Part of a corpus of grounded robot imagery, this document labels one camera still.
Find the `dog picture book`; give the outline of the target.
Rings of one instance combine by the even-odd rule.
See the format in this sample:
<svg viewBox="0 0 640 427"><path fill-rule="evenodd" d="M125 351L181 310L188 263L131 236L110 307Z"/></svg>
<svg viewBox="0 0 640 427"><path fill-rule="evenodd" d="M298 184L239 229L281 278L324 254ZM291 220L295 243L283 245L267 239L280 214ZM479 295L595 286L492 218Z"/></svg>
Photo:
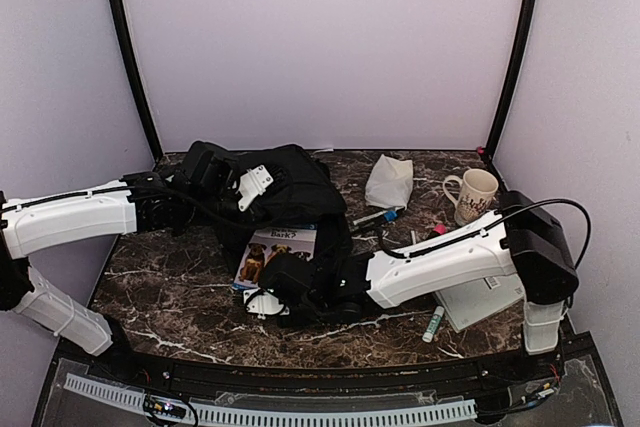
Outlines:
<svg viewBox="0 0 640 427"><path fill-rule="evenodd" d="M232 287L235 290L257 289L266 266L280 254L292 254L303 261L311 260L317 231L316 224L256 230L241 250Z"/></svg>

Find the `black student backpack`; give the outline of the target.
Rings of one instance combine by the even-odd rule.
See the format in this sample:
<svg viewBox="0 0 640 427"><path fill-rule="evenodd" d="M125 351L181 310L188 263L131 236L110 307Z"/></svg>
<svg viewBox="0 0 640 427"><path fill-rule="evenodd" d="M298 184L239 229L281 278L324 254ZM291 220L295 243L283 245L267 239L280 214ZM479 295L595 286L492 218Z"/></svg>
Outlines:
<svg viewBox="0 0 640 427"><path fill-rule="evenodd" d="M258 224L316 225L319 232L310 263L326 275L335 273L350 254L352 241L346 222L346 202L331 181L326 164L295 144L237 152L235 158L242 171L262 165L275 180L244 212L238 210L237 201L232 199L207 205L228 221L214 226L228 273L234 275L240 267L245 247Z"/></svg>

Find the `grey shrink-wrapped notebook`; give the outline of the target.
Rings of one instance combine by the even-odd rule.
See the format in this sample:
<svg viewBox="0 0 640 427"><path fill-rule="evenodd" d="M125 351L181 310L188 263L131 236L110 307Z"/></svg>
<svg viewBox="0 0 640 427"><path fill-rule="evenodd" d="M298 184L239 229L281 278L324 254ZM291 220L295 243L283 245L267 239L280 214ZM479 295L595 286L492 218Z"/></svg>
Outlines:
<svg viewBox="0 0 640 427"><path fill-rule="evenodd" d="M434 293L456 333L500 313L524 298L517 274L485 277Z"/></svg>

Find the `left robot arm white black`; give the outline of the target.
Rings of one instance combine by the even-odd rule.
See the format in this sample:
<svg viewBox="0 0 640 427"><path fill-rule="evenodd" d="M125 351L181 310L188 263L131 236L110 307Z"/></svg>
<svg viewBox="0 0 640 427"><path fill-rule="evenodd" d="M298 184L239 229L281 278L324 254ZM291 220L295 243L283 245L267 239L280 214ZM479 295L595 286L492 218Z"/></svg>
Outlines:
<svg viewBox="0 0 640 427"><path fill-rule="evenodd" d="M1 201L1 309L23 315L87 354L120 383L141 374L140 359L119 322L82 306L31 266L35 252L109 235L171 229L191 224L260 228L280 218L257 214L240 220L278 185L292 191L285 165L270 158L247 160L208 142L195 142L182 162L162 172L125 175L105 184L31 199Z"/></svg>

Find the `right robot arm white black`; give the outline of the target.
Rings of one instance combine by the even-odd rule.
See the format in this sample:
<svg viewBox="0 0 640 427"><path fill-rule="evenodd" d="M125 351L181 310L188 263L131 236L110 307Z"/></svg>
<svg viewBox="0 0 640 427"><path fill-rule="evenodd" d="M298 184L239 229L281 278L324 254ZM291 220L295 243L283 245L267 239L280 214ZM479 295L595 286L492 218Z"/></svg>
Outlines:
<svg viewBox="0 0 640 427"><path fill-rule="evenodd" d="M248 313L282 316L288 325L350 324L373 308L402 303L486 277L515 275L524 289L524 348L510 360L521 381L534 379L559 342L565 308L579 286L580 257L573 257L550 205L580 209L563 198L531 201L504 193L498 208L469 224L399 250L345 259L327 274L318 262L278 254L258 286L244 294Z"/></svg>

